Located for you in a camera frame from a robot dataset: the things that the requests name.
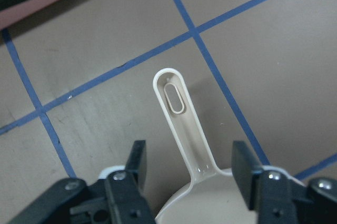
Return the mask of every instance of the blue line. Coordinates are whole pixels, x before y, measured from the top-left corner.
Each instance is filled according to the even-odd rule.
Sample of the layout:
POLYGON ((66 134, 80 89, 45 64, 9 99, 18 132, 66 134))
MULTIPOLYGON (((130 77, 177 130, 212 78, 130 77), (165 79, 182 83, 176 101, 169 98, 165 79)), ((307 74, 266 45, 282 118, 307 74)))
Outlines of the blue line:
POLYGON ((196 29, 199 33, 206 31, 207 29, 210 29, 214 27, 215 25, 224 22, 225 20, 228 20, 229 18, 232 18, 235 15, 238 15, 252 7, 255 7, 256 5, 263 3, 267 0, 251 0, 249 2, 246 2, 214 19, 209 20, 208 22, 201 24, 196 29))
POLYGON ((36 112, 38 113, 42 124, 44 125, 45 129, 47 130, 47 133, 54 145, 54 148, 61 160, 61 163, 63 164, 63 167, 65 169, 65 171, 67 172, 67 174, 70 177, 76 177, 75 171, 73 169, 73 167, 71 166, 69 159, 67 157, 67 155, 65 154, 65 151, 59 141, 59 138, 56 134, 56 131, 53 127, 53 125, 51 124, 48 116, 46 115, 45 112, 43 112, 43 107, 42 104, 33 88, 33 85, 31 83, 31 81, 28 78, 28 75, 26 73, 26 70, 23 67, 23 64, 21 63, 17 50, 12 42, 11 36, 8 32, 7 29, 2 30, 2 37, 4 39, 4 42, 7 46, 8 52, 12 58, 12 61, 16 67, 17 72, 19 73, 19 76, 21 78, 22 83, 24 84, 27 93, 29 95, 29 97, 31 98, 31 101, 36 109, 36 112))
POLYGON ((182 43, 183 41, 186 41, 187 39, 191 38, 191 34, 189 32, 186 32, 144 54, 141 54, 140 56, 126 62, 124 65, 120 66, 120 67, 116 67, 112 70, 109 70, 108 72, 106 73, 103 73, 102 75, 99 75, 98 77, 90 80, 89 82, 86 82, 84 83, 83 85, 75 88, 74 90, 72 91, 69 91, 68 93, 60 96, 59 98, 47 103, 45 106, 44 106, 44 110, 45 111, 50 111, 51 109, 53 109, 54 107, 62 104, 62 103, 65 103, 67 100, 73 97, 76 97, 77 95, 99 85, 100 83, 102 82, 105 82, 123 72, 125 72, 126 70, 128 69, 131 69, 139 64, 141 64, 142 62, 148 60, 149 58, 152 58, 170 48, 172 48, 173 46, 176 46, 177 44, 180 44, 182 43))
POLYGON ((299 180, 303 180, 313 174, 315 174, 316 172, 329 167, 333 164, 335 164, 337 162, 337 153, 324 159, 323 161, 319 162, 318 164, 311 166, 310 168, 296 174, 294 177, 299 179, 299 180))
POLYGON ((0 135, 7 133, 8 131, 12 130, 15 127, 19 127, 22 126, 24 124, 26 124, 27 122, 34 120, 36 117, 38 117, 38 112, 37 111, 33 111, 31 113, 29 113, 28 115, 25 115, 24 117, 0 128, 0 135))
POLYGON ((186 8, 184 7, 181 0, 173 0, 175 5, 177 6, 181 16, 183 17, 187 27, 189 28, 191 34, 193 35, 193 38, 195 40, 195 43, 197 44, 201 54, 203 55, 207 65, 209 66, 216 82, 218 83, 222 93, 227 99, 227 102, 231 106, 237 120, 239 121, 243 131, 247 135, 248 140, 250 141, 251 145, 253 146, 257 156, 259 157, 260 161, 264 165, 269 165, 270 162, 264 153, 259 141, 255 137, 251 127, 249 126, 247 120, 245 119, 244 115, 242 114, 237 102, 235 101, 231 91, 228 88, 228 85, 226 84, 225 80, 221 76, 221 73, 219 69, 217 68, 211 54, 209 53, 206 45, 204 44, 203 40, 201 39, 200 34, 196 30, 188 12, 186 11, 186 8))

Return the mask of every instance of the white plastic utensil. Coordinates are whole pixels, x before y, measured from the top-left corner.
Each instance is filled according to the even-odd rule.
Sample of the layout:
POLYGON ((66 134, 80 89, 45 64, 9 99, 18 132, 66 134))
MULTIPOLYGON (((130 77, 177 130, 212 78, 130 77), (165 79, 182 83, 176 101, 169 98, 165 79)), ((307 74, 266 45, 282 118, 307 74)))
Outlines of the white plastic utensil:
POLYGON ((182 75, 160 70, 153 88, 191 176, 156 217, 158 224, 255 223, 230 172, 215 164, 182 75))

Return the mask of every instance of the white handle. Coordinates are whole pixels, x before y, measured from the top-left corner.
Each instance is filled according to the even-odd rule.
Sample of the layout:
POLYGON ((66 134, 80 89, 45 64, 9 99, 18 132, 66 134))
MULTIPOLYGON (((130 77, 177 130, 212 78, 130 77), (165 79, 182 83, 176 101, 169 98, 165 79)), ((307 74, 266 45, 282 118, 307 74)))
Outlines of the white handle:
POLYGON ((215 164, 182 75, 175 69, 162 69, 153 79, 153 89, 189 170, 191 183, 221 173, 215 164))

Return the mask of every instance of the metal screw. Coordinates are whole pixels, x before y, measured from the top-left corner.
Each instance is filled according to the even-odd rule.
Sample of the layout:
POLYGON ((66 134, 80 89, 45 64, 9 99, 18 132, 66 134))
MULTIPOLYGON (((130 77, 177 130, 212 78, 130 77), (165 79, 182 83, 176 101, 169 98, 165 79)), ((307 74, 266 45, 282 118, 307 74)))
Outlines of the metal screw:
POLYGON ((113 179, 114 180, 123 180, 125 177, 126 177, 126 172, 118 171, 114 174, 113 179))
POLYGON ((70 191, 70 190, 74 190, 76 189, 78 186, 80 185, 80 182, 78 180, 75 181, 70 181, 66 184, 66 186, 64 187, 64 189, 70 191))
POLYGON ((280 180, 281 179, 281 174, 277 171, 270 171, 268 177, 270 179, 274 180, 280 180))
POLYGON ((326 189, 326 190, 331 190, 332 189, 332 183, 328 180, 320 179, 318 181, 318 187, 326 189))

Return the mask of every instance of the oval slot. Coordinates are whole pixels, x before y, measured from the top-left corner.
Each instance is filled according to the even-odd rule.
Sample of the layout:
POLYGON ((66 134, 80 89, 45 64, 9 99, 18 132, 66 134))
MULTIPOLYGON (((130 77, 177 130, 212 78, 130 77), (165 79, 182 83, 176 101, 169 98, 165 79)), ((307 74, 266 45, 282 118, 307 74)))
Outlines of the oval slot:
POLYGON ((170 110, 177 115, 181 114, 185 109, 185 105, 178 88, 172 83, 167 83, 164 86, 164 92, 170 110))

